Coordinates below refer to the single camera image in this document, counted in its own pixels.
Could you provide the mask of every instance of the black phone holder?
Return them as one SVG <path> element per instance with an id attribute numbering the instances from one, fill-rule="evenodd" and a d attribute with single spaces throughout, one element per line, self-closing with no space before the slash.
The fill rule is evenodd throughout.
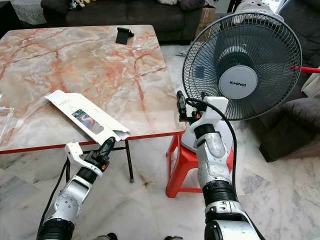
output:
<path id="1" fill-rule="evenodd" d="M 118 27 L 118 34 L 116 35 L 116 44 L 127 44 L 128 38 L 133 37 L 135 34 L 128 28 Z"/>

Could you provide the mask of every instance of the product box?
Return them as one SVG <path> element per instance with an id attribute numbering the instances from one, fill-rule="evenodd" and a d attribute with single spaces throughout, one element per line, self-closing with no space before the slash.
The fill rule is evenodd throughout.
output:
<path id="1" fill-rule="evenodd" d="M 120 141 L 129 136 L 128 128 L 82 94 L 65 93 L 61 90 L 56 90 L 45 98 L 100 145 L 110 137 Z"/>
<path id="2" fill-rule="evenodd" d="M 206 5 L 202 8 L 200 24 L 212 24 L 216 18 L 216 8 Z"/>
<path id="3" fill-rule="evenodd" d="M 199 23 L 198 28 L 196 29 L 195 36 L 197 37 L 203 29 L 208 27 L 211 23 Z"/>

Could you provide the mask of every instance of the black cable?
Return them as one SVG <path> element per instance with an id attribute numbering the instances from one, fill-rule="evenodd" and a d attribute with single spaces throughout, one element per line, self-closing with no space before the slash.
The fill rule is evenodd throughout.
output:
<path id="1" fill-rule="evenodd" d="M 59 184 L 60 184 L 60 182 L 61 182 L 62 176 L 64 175 L 64 172 L 65 172 L 65 169 L 66 169 L 66 167 L 67 167 L 67 165 L 68 165 L 68 162 L 69 162 L 69 164 L 70 164 L 69 159 L 67 159 L 67 160 L 65 161 L 65 163 L 64 163 L 64 165 L 63 165 L 63 168 L 62 168 L 62 170 L 61 170 L 59 179 L 58 179 L 58 181 L 57 181 L 57 183 L 56 183 L 56 185 L 55 185 L 55 187 L 54 187 L 54 189 L 53 189 L 53 191 L 52 191 L 52 193 L 51 193 L 51 195 L 50 195 L 49 201 L 48 201 L 48 203 L 46 204 L 46 207 L 45 207 L 45 209 L 44 209 L 44 211 L 43 211 L 43 214 L 42 214 L 41 220 L 40 220 L 40 224 L 39 224 L 39 228 L 38 228 L 38 232 L 37 232 L 37 234 L 36 234 L 36 239 L 38 239 L 38 237 L 39 237 L 39 233 L 40 233 L 40 231 L 41 231 L 42 224 L 44 223 L 44 220 L 45 220 L 45 215 L 46 215 L 46 213 L 47 213 L 47 211 L 48 211 L 48 209 L 49 209 L 49 207 L 50 207 L 52 198 L 54 197 L 55 192 L 56 192 L 56 190 L 57 190 L 57 188 L 58 188 L 58 186 L 59 186 Z"/>
<path id="2" fill-rule="evenodd" d="M 70 160 L 66 157 L 66 170 L 65 170 L 65 182 L 69 182 L 70 180 Z"/>
<path id="3" fill-rule="evenodd" d="M 239 202 L 237 191 L 236 191 L 237 137 L 236 137 L 235 131 L 234 131 L 230 121 L 227 119 L 227 117 L 218 108 L 216 108 L 215 106 L 213 106 L 212 104 L 210 104 L 210 103 L 208 103 L 206 101 L 202 101 L 202 100 L 199 100 L 199 99 L 189 98 L 189 97 L 185 99 L 185 103 L 186 104 L 189 104 L 193 108 L 198 108 L 198 105 L 194 104 L 193 102 L 194 103 L 199 103 L 199 104 L 204 104 L 207 107 L 209 107 L 209 108 L 213 109 L 214 111 L 216 111 L 221 116 L 221 118 L 225 121 L 225 123 L 227 124 L 227 126 L 228 126 L 228 128 L 229 128 L 229 130 L 231 132 L 232 139 L 233 139 L 232 188 L 233 188 L 233 191 L 234 191 L 234 194 L 235 194 L 236 201 Z M 250 219 L 250 222 L 251 222 L 254 230 L 256 231 L 258 237 L 261 240 L 266 240 L 264 238 L 264 236 L 261 234 L 261 232 L 258 230 L 256 225 L 254 224 L 254 222 L 251 220 L 251 218 L 249 217 L 248 214 L 247 214 L 247 216 Z"/>

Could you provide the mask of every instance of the marble floor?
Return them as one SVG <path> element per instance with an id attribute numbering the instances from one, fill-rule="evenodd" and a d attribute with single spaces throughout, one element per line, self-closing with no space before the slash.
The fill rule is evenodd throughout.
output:
<path id="1" fill-rule="evenodd" d="M 186 46 L 161 47 L 174 87 L 181 88 Z M 320 240 L 320 157 L 266 163 L 246 122 L 235 122 L 239 200 L 267 240 Z M 108 232 L 120 240 L 201 240 L 204 201 L 199 193 L 167 198 L 165 152 L 171 137 L 130 141 L 135 182 L 125 151 L 114 151 L 76 223 L 74 240 Z M 34 240 L 41 214 L 65 161 L 63 149 L 0 155 L 0 239 Z M 190 171 L 185 186 L 197 184 Z"/>

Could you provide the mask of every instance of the red table edge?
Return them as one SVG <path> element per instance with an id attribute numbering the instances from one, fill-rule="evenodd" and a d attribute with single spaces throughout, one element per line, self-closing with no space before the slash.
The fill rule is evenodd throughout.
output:
<path id="1" fill-rule="evenodd" d="M 142 136 L 132 136 L 132 137 L 128 137 L 125 140 L 151 139 L 151 138 L 174 136 L 174 135 L 182 134 L 184 131 L 185 130 L 175 131 L 175 132 L 166 132 L 166 133 L 160 133 L 160 134 L 158 133 L 158 134 L 149 134 L 149 135 L 142 135 Z M 80 142 L 79 144 L 81 146 L 85 146 L 85 145 L 97 144 L 97 142 L 95 142 L 95 141 L 84 141 L 84 142 Z M 66 144 L 58 144 L 58 145 L 51 145 L 51 146 L 36 146 L 36 147 L 29 147 L 29 148 L 0 150 L 0 155 L 2 155 L 2 154 L 15 154 L 15 153 L 32 152 L 32 151 L 47 150 L 47 149 L 60 149 L 60 148 L 64 148 L 65 145 Z"/>

